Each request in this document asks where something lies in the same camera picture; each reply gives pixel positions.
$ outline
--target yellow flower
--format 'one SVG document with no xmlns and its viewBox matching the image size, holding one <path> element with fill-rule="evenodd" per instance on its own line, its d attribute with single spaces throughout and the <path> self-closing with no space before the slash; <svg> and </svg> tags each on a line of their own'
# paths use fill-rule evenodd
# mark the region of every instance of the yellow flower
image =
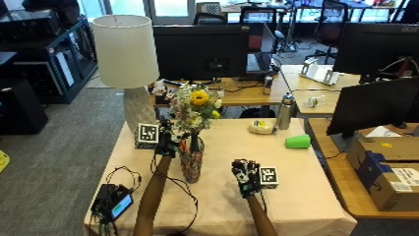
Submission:
<svg viewBox="0 0 419 236">
<path fill-rule="evenodd" d="M 213 119 L 219 119 L 220 118 L 220 113 L 215 110 L 213 112 L 212 112 L 212 118 Z"/>
<path fill-rule="evenodd" d="M 219 99 L 219 100 L 215 102 L 213 106 L 215 106 L 215 108 L 220 108 L 221 105 L 223 105 L 223 100 Z"/>
<path fill-rule="evenodd" d="M 192 102 L 197 106 L 203 106 L 211 99 L 211 96 L 204 90 L 197 90 L 192 92 Z"/>
</svg>

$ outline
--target black monitor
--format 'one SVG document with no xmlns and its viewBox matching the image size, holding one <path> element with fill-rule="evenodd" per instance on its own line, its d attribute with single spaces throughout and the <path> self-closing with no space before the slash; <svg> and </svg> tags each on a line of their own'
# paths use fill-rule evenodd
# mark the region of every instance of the black monitor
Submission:
<svg viewBox="0 0 419 236">
<path fill-rule="evenodd" d="M 356 131 L 402 122 L 418 94 L 418 78 L 342 88 L 326 131 L 340 150 L 349 147 Z"/>
<path fill-rule="evenodd" d="M 419 25 L 348 23 L 333 70 L 362 75 L 361 84 L 418 76 L 418 38 Z"/>
<path fill-rule="evenodd" d="M 161 79 L 192 82 L 246 75 L 248 27 L 155 26 L 153 33 Z"/>
</svg>

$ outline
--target white flower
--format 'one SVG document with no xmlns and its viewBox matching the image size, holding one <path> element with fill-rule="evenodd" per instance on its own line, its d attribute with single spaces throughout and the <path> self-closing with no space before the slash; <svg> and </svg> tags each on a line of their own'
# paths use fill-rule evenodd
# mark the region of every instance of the white flower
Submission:
<svg viewBox="0 0 419 236">
<path fill-rule="evenodd" d="M 213 106 L 215 106 L 215 108 L 220 108 L 221 105 L 223 105 L 223 100 L 219 99 L 219 100 L 215 102 Z"/>
</svg>

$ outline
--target vase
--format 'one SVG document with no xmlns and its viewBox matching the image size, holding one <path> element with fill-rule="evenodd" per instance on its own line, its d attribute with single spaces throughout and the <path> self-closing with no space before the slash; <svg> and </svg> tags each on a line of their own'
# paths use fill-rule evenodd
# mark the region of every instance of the vase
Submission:
<svg viewBox="0 0 419 236">
<path fill-rule="evenodd" d="M 180 150 L 184 177 L 189 184 L 195 184 L 200 180 L 204 153 L 205 143 L 199 134 L 193 133 Z"/>
</svg>

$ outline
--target lamp base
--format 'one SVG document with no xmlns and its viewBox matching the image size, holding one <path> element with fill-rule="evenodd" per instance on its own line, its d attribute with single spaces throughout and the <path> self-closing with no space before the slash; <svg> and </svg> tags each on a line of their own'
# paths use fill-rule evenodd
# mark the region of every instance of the lamp base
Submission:
<svg viewBox="0 0 419 236">
<path fill-rule="evenodd" d="M 156 124 L 156 111 L 145 88 L 127 88 L 124 96 L 125 120 L 135 134 L 139 123 Z"/>
</svg>

